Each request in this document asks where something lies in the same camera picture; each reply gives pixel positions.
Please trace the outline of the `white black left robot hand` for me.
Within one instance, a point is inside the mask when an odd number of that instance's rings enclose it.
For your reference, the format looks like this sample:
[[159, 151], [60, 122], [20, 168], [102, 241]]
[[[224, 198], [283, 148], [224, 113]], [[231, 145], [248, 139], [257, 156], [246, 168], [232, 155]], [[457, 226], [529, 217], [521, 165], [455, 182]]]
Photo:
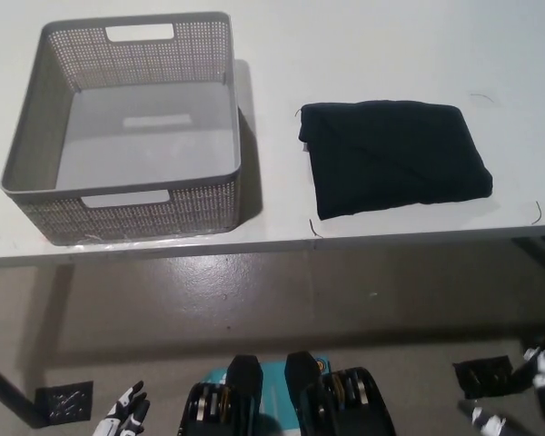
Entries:
[[136, 436], [144, 432], [144, 419], [150, 408], [144, 382], [130, 387], [99, 421], [93, 436]]

